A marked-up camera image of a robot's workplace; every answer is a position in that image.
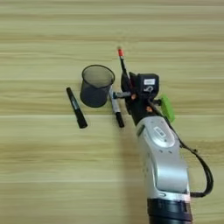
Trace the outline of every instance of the black marker with white label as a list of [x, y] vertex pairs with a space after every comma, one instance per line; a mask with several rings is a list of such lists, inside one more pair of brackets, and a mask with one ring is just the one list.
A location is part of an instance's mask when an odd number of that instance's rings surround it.
[[113, 91], [112, 86], [110, 87], [110, 89], [108, 91], [108, 94], [109, 94], [109, 97], [110, 97], [110, 100], [111, 100], [111, 103], [112, 103], [112, 108], [113, 108], [113, 111], [115, 113], [115, 118], [118, 122], [118, 125], [119, 125], [120, 128], [123, 128], [124, 123], [123, 123], [122, 113], [121, 113], [119, 104], [117, 102], [117, 99], [114, 98], [114, 91]]
[[67, 92], [68, 98], [69, 98], [69, 100], [71, 102], [71, 105], [73, 107], [73, 111], [74, 111], [74, 113], [76, 115], [77, 123], [79, 124], [79, 127], [81, 129], [86, 128], [88, 126], [87, 121], [86, 121], [84, 115], [81, 112], [81, 108], [80, 108], [78, 102], [76, 101], [76, 99], [74, 97], [72, 89], [70, 87], [68, 87], [66, 89], [66, 92]]

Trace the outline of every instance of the green component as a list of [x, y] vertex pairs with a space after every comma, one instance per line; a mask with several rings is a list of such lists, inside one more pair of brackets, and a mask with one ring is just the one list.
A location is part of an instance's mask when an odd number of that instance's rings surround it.
[[170, 100], [165, 94], [161, 95], [160, 100], [161, 100], [161, 109], [162, 109], [163, 115], [168, 118], [170, 123], [172, 123], [175, 120], [175, 115], [174, 115]]

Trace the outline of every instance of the pen holder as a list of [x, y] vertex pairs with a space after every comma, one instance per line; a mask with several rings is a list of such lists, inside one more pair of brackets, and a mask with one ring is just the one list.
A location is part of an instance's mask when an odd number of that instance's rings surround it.
[[91, 108], [103, 106], [108, 99], [110, 86], [115, 81], [115, 74], [101, 65], [87, 66], [82, 71], [80, 99]]

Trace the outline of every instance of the wooden table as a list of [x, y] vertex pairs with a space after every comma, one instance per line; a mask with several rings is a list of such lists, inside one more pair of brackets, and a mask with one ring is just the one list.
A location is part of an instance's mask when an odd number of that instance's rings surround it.
[[[174, 126], [211, 166], [213, 193], [192, 200], [195, 224], [224, 221], [224, 2], [221, 0], [0, 1], [0, 223], [148, 223], [135, 127], [108, 102], [79, 129], [66, 95], [103, 64], [160, 75]], [[184, 152], [192, 190], [197, 160]]]

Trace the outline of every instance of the silver robot arm segment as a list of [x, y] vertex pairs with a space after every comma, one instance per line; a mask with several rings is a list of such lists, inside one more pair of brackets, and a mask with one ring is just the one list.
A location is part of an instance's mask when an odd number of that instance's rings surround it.
[[187, 166], [179, 139], [161, 116], [136, 126], [143, 157], [150, 223], [192, 223]]

